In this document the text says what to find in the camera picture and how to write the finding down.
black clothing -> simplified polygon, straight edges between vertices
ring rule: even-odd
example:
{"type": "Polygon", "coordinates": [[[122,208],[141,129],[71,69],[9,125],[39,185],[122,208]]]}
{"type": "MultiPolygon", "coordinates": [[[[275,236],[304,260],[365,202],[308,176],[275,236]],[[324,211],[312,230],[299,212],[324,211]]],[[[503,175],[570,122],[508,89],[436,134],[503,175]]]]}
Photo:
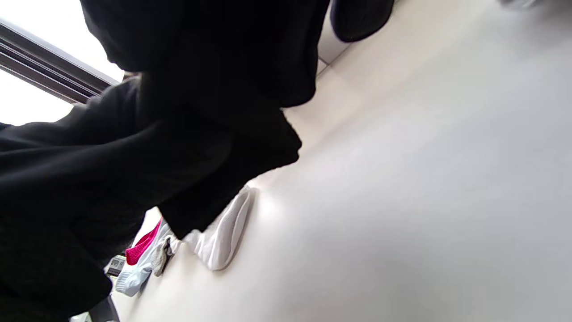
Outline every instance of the black clothing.
{"type": "MultiPolygon", "coordinates": [[[[343,40],[375,32],[393,3],[345,15],[352,1],[332,11],[343,40]]],[[[297,160],[281,108],[315,92],[328,0],[81,2],[109,59],[141,77],[60,121],[0,124],[2,321],[103,300],[102,267],[153,206],[179,238],[206,228],[248,180],[297,160]]]]}

white fabric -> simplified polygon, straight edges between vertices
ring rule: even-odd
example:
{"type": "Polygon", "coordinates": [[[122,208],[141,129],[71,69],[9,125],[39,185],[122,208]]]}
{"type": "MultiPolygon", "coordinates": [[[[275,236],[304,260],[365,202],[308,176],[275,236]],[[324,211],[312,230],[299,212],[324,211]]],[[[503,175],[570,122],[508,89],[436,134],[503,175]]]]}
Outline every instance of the white fabric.
{"type": "Polygon", "coordinates": [[[194,230],[184,238],[208,269],[222,270],[230,264],[242,236],[254,194],[254,189],[244,187],[203,233],[194,230]]]}
{"type": "Polygon", "coordinates": [[[152,259],[155,249],[163,238],[171,232],[165,220],[161,221],[159,232],[149,247],[143,252],[136,265],[125,265],[119,276],[115,290],[127,296],[134,296],[139,292],[143,283],[149,278],[152,271],[152,259]]]}

window frame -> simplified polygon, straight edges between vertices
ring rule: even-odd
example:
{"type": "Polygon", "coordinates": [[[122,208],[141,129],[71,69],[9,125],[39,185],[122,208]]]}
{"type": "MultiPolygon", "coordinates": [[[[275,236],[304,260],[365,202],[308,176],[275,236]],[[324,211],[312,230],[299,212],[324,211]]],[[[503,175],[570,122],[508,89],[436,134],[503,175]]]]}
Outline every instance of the window frame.
{"type": "Polygon", "coordinates": [[[0,69],[68,103],[85,103],[118,83],[2,19],[0,69]]]}

window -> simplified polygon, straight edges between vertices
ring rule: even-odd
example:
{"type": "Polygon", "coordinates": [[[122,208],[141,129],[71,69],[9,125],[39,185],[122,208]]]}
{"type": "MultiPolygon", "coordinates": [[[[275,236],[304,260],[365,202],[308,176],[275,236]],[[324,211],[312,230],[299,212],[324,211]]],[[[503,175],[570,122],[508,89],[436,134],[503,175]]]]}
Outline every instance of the window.
{"type": "Polygon", "coordinates": [[[123,71],[85,25],[79,0],[0,0],[0,122],[56,121],[123,71]]]}
{"type": "Polygon", "coordinates": [[[0,7],[5,23],[67,53],[105,78],[122,80],[123,71],[107,60],[104,49],[89,33],[79,0],[0,0],[0,7]]]}

pink fabric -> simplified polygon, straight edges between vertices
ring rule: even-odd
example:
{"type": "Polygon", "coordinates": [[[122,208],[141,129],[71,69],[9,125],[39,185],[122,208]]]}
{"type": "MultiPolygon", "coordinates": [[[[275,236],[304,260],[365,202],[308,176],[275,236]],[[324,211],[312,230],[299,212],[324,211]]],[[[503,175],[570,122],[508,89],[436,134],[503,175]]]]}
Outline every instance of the pink fabric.
{"type": "Polygon", "coordinates": [[[149,245],[151,245],[151,243],[155,239],[155,236],[157,236],[157,232],[159,231],[159,226],[161,226],[162,220],[163,219],[161,218],[161,220],[159,220],[157,226],[155,226],[153,230],[148,232],[145,236],[141,237],[141,239],[139,239],[139,241],[137,242],[137,244],[135,244],[134,247],[128,248],[125,251],[125,257],[127,257],[127,264],[129,265],[137,264],[141,255],[143,255],[143,252],[145,252],[145,250],[149,248],[149,245]]]}

